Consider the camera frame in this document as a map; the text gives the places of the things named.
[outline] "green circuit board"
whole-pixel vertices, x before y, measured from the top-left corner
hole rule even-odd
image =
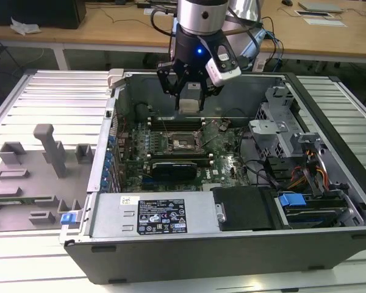
[[[123,192],[207,191],[212,187],[248,186],[248,177],[235,154],[241,128],[222,128],[223,123],[207,121],[199,131],[153,131],[144,123],[130,125],[127,142],[120,148],[125,174]],[[211,164],[202,166],[203,159],[178,159],[198,160],[195,179],[154,182],[151,176],[154,160],[148,154],[168,156],[186,152],[198,156],[212,154]]]

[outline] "laptop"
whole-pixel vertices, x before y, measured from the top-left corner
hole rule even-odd
[[[299,2],[303,9],[307,11],[314,12],[332,12],[332,13],[342,13],[343,10],[340,7],[337,7],[334,4],[329,3],[314,3],[314,2]]]

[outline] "open computer chassis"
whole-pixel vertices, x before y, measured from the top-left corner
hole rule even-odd
[[[60,235],[92,282],[328,269],[366,249],[366,170],[293,74],[244,74],[200,113],[195,84],[179,113],[153,73],[115,84],[80,233]]]

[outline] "paper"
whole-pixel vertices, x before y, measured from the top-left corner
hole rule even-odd
[[[13,18],[11,18],[12,24],[10,25],[11,29],[21,35],[26,34],[36,34],[37,32],[41,32],[39,26],[37,24],[24,24],[20,23]]]
[[[347,27],[344,23],[342,23],[339,20],[313,20],[310,18],[304,18],[304,21],[306,21],[309,24],[313,24],[316,26],[343,26]]]

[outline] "motherboard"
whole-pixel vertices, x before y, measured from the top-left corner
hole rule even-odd
[[[229,120],[154,120],[125,129],[118,132],[122,192],[250,185],[238,156],[243,128]]]

